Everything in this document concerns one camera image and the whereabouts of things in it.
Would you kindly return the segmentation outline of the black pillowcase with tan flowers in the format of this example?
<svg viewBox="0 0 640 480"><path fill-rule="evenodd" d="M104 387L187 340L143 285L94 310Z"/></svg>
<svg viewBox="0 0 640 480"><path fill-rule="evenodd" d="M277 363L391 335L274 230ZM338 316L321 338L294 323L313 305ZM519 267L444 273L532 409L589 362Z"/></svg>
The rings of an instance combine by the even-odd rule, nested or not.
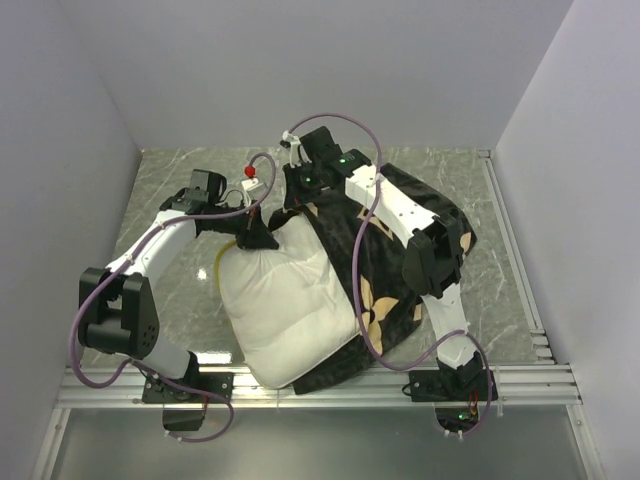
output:
<svg viewBox="0 0 640 480"><path fill-rule="evenodd" d="M394 165L384 165L382 174L425 209L439 214L459 210L446 196ZM460 213L464 231L473 236L468 252L477 236L465 214ZM405 249L391 229L372 218L362 241L355 241L366 214L363 206L347 198L341 188L335 188L323 190L306 204L284 205L283 211L273 214L269 221L270 229L283 226L296 215L310 221L342 286L359 287L357 305L362 316L357 325L365 326L369 334L367 339L356 336L295 380L293 388L298 395L334 387L359 375L377 357L406 340L422 320L422 300L402 278Z"/></svg>

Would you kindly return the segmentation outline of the white pillow with yellow piping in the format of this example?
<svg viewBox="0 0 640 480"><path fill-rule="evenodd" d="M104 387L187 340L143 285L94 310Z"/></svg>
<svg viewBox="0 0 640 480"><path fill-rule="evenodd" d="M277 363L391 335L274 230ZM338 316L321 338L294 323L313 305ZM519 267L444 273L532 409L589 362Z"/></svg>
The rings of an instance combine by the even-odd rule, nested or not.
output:
<svg viewBox="0 0 640 480"><path fill-rule="evenodd" d="M260 385L285 387L359 331L353 306L311 223L290 218L276 250L233 246L218 263L224 309Z"/></svg>

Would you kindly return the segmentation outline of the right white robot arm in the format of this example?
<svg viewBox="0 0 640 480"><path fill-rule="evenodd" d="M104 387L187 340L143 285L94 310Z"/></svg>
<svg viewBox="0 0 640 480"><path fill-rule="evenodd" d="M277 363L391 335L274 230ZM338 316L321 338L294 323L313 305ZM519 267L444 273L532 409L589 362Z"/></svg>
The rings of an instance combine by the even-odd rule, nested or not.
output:
<svg viewBox="0 0 640 480"><path fill-rule="evenodd" d="M430 316L437 338L431 350L437 355L442 391L451 399L465 398L474 390L476 377L489 368L468 331L461 302L461 268L473 236L464 231L460 211L439 214L423 208L382 174L380 158L342 152L325 127L303 137L286 130L280 144L290 153L288 170L296 198L341 188L367 211L357 243L372 218L381 220L402 243L402 278Z"/></svg>

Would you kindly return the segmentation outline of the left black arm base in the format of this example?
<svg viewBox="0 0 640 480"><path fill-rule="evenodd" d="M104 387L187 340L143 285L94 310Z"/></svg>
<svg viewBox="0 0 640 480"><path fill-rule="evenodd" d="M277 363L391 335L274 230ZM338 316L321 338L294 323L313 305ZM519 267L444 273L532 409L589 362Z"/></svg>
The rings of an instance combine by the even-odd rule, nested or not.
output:
<svg viewBox="0 0 640 480"><path fill-rule="evenodd" d="M148 377L141 403L162 407L162 426L167 436L184 443L204 443L221 437L233 423L233 380L233 373L203 373L194 386L178 388L177 383L167 384L162 379ZM204 426L208 410L213 406L228 409L226 423L216 433L193 437Z"/></svg>

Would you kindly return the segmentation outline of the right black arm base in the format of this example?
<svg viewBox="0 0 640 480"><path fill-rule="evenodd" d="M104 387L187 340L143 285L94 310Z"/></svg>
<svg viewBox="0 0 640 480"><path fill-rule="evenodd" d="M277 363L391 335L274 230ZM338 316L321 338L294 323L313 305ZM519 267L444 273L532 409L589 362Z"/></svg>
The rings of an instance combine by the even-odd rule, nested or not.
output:
<svg viewBox="0 0 640 480"><path fill-rule="evenodd" d="M413 370L401 392L413 403L434 403L439 427L445 434L464 438L480 425L482 402L498 399L494 375L481 367L469 375L448 367L439 370Z"/></svg>

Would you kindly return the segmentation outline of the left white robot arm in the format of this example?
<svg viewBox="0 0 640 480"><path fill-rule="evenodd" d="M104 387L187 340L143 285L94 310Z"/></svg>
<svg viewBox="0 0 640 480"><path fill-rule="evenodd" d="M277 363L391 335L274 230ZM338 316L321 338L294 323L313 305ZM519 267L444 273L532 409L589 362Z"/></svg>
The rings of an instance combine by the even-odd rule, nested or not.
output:
<svg viewBox="0 0 640 480"><path fill-rule="evenodd" d="M68 356L76 378L92 388L97 382L81 371L80 348L121 355L126 364L160 378L179 402L201 390L195 353L175 345L161 331L153 290L173 259L205 232L229 234L239 246L275 249L277 241L262 222L261 203L275 181L259 180L245 169L243 198L230 206L223 196L226 178L196 169L190 183L167 198L145 233L104 268L88 268L79 281L79 308L68 340Z"/></svg>

